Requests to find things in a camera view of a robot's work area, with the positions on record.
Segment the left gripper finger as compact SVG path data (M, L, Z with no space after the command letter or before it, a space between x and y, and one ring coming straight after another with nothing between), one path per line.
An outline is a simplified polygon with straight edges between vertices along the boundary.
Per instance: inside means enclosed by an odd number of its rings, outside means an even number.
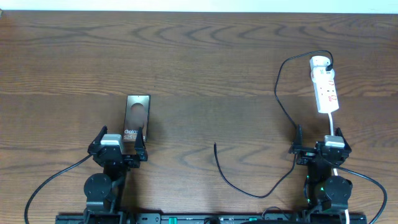
M141 127L139 127L139 129L137 130L134 149L136 150L137 154L145 154L146 152L146 147L144 144L144 137Z
M101 131L99 132L99 134L95 137L95 139L93 140L93 142L91 143L92 145L100 145L101 144L101 140L103 138L103 136L105 134L108 133L108 128L107 126L103 126L101 128Z

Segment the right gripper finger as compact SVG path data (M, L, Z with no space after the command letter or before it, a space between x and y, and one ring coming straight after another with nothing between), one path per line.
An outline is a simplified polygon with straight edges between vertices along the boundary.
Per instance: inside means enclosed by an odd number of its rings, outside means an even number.
M345 149L350 149L350 146L349 146L348 142L346 141L345 137L343 136L342 130L340 128L336 129L335 136L339 136L343 139L343 142L345 144Z
M303 136L302 136L302 127L301 125L297 125L295 129L295 137L292 141L292 144L289 149L290 154L298 154L303 149Z

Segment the Galaxy smartphone with bronze screen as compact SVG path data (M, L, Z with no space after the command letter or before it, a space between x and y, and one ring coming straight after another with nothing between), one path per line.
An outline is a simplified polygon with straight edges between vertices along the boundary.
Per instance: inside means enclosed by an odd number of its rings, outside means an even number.
M139 128L147 141L150 114L150 95L128 95L124 119L123 140L134 142Z

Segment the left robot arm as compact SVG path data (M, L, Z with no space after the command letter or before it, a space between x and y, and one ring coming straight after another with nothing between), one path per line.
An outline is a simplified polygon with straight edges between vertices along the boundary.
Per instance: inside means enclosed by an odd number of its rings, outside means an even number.
M102 173L91 175L84 184L86 208L83 223L135 223L134 215L121 208L121 199L127 173L140 167L148 155L142 128L137 131L135 154L124 151L120 134L109 134L103 126L88 146L88 154L103 168Z

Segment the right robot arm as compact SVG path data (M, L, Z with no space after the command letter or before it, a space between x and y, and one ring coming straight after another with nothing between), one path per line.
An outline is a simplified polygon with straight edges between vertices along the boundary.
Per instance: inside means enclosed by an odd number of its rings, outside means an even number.
M302 128L298 125L289 152L297 157L296 164L308 170L303 187L308 209L301 212L301 219L309 223L350 223L348 200L353 184L338 175L337 168L352 149L341 129L334 135L326 135L314 147L305 147Z

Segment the white USB charger plug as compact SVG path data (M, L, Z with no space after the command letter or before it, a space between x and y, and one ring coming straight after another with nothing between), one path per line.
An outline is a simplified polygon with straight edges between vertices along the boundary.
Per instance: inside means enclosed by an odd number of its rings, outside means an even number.
M319 83L326 80L333 80L335 71L329 65L331 65L331 60L328 57L320 55L312 57L310 59L310 77L312 82Z

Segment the white power strip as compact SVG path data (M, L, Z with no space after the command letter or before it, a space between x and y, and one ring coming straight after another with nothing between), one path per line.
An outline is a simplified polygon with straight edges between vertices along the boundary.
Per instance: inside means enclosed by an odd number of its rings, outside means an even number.
M313 82L313 87L319 113L328 114L339 109L334 79L319 83Z

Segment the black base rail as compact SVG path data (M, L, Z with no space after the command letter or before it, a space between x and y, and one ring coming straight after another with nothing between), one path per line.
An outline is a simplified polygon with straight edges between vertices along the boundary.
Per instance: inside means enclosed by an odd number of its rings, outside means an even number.
M264 215L201 214L201 215L161 215L158 213L138 213L135 215L58 215L56 224L84 223L130 223L130 224L238 224L238 223L303 223L289 214L266 213Z

